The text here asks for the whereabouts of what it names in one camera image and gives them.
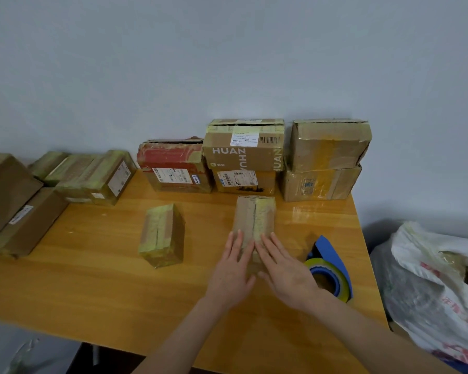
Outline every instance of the brown cardboard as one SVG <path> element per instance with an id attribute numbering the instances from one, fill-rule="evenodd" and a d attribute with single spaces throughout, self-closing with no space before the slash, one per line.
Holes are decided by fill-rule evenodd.
<path id="1" fill-rule="evenodd" d="M 84 181 L 83 190 L 94 204 L 115 205 L 137 168 L 127 151 L 108 150 Z"/>
<path id="2" fill-rule="evenodd" d="M 171 203 L 147 211 L 139 254 L 154 268 L 179 264 L 184 259 L 185 222 Z"/>
<path id="3" fill-rule="evenodd" d="M 251 143 L 245 142 L 247 137 L 253 138 Z M 203 152 L 210 169 L 282 171 L 283 146 L 282 119 L 214 119 L 206 129 Z"/>
<path id="4" fill-rule="evenodd" d="M 0 230 L 42 186 L 15 157 L 0 153 Z"/>
<path id="5" fill-rule="evenodd" d="M 210 193 L 213 180 L 203 156 L 203 139 L 156 139 L 142 143 L 137 162 L 156 191 Z"/>
<path id="6" fill-rule="evenodd" d="M 57 166 L 69 156 L 66 152 L 49 151 L 40 157 L 37 161 L 28 166 L 29 171 L 35 178 L 43 181 L 51 171 L 57 168 Z"/>
<path id="7" fill-rule="evenodd" d="M 40 189 L 0 231 L 0 255 L 28 255 L 67 206 L 55 189 Z"/>
<path id="8" fill-rule="evenodd" d="M 371 139 L 369 123 L 360 119 L 297 119 L 288 164 L 293 171 L 354 168 Z"/>
<path id="9" fill-rule="evenodd" d="M 56 190 L 67 201 L 74 203 L 93 203 L 92 195 L 84 187 L 92 174 L 100 166 L 104 155 L 93 155 L 92 162 L 78 176 L 69 176 L 67 179 L 61 180 Z"/>
<path id="10" fill-rule="evenodd" d="M 264 233 L 269 236 L 274 232 L 275 217 L 275 199 L 273 197 L 261 196 L 239 196 L 237 197 L 236 214 L 234 216 L 234 238 L 237 237 L 237 231 L 243 232 L 243 244 L 241 249 L 245 249 L 251 240 L 260 242 L 260 235 Z M 248 271 L 256 273 L 264 270 L 256 250 L 251 255 Z"/>
<path id="11" fill-rule="evenodd" d="M 214 170 L 217 190 L 241 195 L 274 195 L 276 172 L 254 170 Z M 230 186 L 241 183 L 241 186 Z"/>
<path id="12" fill-rule="evenodd" d="M 46 186 L 55 187 L 61 181 L 70 181 L 80 176 L 93 162 L 97 155 L 74 154 L 69 155 L 43 180 Z"/>
<path id="13" fill-rule="evenodd" d="M 293 172 L 286 169 L 281 193 L 286 202 L 345 199 L 350 194 L 362 167 Z"/>

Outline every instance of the hand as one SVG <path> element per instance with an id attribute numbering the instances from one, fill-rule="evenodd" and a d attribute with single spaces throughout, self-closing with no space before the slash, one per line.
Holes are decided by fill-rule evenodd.
<path id="1" fill-rule="evenodd" d="M 254 275 L 246 281 L 246 268 L 255 248 L 255 242 L 248 244 L 238 261 L 243 244 L 243 232 L 239 230 L 234 243 L 232 243 L 233 240 L 234 234 L 230 232 L 225 243 L 224 254 L 213 271 L 205 295 L 205 298 L 219 306 L 223 312 L 246 298 L 256 281 Z"/>
<path id="2" fill-rule="evenodd" d="M 287 306 L 309 312 L 309 303 L 321 292 L 305 264 L 289 255 L 275 233 L 270 239 L 262 234 L 263 245 L 256 242 L 256 250 L 270 274 L 259 272 L 274 294 Z"/>

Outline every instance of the blue tape dispenser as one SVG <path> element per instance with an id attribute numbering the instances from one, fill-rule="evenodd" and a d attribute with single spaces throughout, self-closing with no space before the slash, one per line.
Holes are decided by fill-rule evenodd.
<path id="1" fill-rule="evenodd" d="M 319 285 L 343 302 L 352 299 L 352 283 L 340 256 L 324 236 L 317 239 L 305 261 Z"/>

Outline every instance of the finger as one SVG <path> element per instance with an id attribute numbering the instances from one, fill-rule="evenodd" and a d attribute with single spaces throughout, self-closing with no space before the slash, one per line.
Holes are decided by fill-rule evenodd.
<path id="1" fill-rule="evenodd" d="M 241 250 L 241 245 L 243 245 L 243 232 L 239 229 L 237 230 L 237 238 L 232 245 L 229 260 L 237 261 L 237 258 L 239 257 L 239 251 Z"/>
<path id="2" fill-rule="evenodd" d="M 252 274 L 248 282 L 246 282 L 246 294 L 250 294 L 251 290 L 253 289 L 253 286 L 255 286 L 255 282 L 256 282 L 256 276 Z"/>
<path id="3" fill-rule="evenodd" d="M 272 259 L 272 257 L 270 257 L 270 255 L 265 250 L 265 248 L 257 241 L 255 242 L 255 246 L 256 246 L 256 251 L 258 252 L 258 255 L 260 256 L 260 259 L 262 260 L 263 264 L 265 264 L 268 271 L 270 272 L 274 270 L 275 262 Z"/>
<path id="4" fill-rule="evenodd" d="M 286 258 L 290 258 L 291 256 L 289 255 L 288 251 L 286 250 L 286 248 L 284 247 L 284 245 L 282 245 L 282 243 L 279 241 L 279 239 L 277 238 L 277 236 L 275 236 L 275 233 L 274 232 L 271 232 L 270 233 L 270 239 L 272 240 L 272 242 L 274 243 L 274 245 L 279 249 L 279 251 L 281 252 L 281 255 L 286 257 Z"/>
<path id="5" fill-rule="evenodd" d="M 272 240 L 268 239 L 264 233 L 262 233 L 260 237 L 262 238 L 263 245 L 265 245 L 270 255 L 274 258 L 274 261 L 280 262 L 282 259 L 281 251 L 279 251 L 279 249 L 274 245 L 274 243 L 272 243 Z"/>
<path id="6" fill-rule="evenodd" d="M 234 239 L 234 232 L 229 232 L 229 235 L 227 236 L 227 241 L 225 242 L 225 249 L 224 253 L 222 254 L 221 260 L 226 260 L 229 258 L 229 255 L 231 254 L 231 249 L 232 249 L 232 240 Z"/>
<path id="7" fill-rule="evenodd" d="M 272 283 L 272 280 L 270 279 L 270 276 L 265 273 L 265 272 L 258 272 L 258 276 L 262 278 L 265 282 L 267 282 L 268 287 L 274 292 L 275 294 L 275 288 L 274 288 L 274 283 Z"/>
<path id="8" fill-rule="evenodd" d="M 241 259 L 239 260 L 239 263 L 242 264 L 244 267 L 248 266 L 248 263 L 251 258 L 251 254 L 253 253 L 253 250 L 255 249 L 255 240 L 251 240 L 246 248 L 243 251 L 243 255 L 241 256 Z"/>

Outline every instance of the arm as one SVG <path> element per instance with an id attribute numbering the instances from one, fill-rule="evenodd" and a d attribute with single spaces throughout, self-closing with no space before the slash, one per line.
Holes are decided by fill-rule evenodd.
<path id="1" fill-rule="evenodd" d="M 324 324 L 371 373 L 457 373 L 450 366 L 381 327 L 320 289 L 310 270 L 291 257 L 274 233 L 256 244 L 268 273 L 260 272 L 275 295 L 289 307 Z"/>
<path id="2" fill-rule="evenodd" d="M 253 289 L 256 277 L 246 281 L 246 268 L 255 244 L 250 243 L 237 260 L 243 242 L 238 231 L 233 242 L 229 234 L 222 258 L 201 298 L 175 331 L 156 352 L 137 367 L 133 374 L 186 374 L 200 352 L 208 335 L 227 311 L 241 302 Z"/>

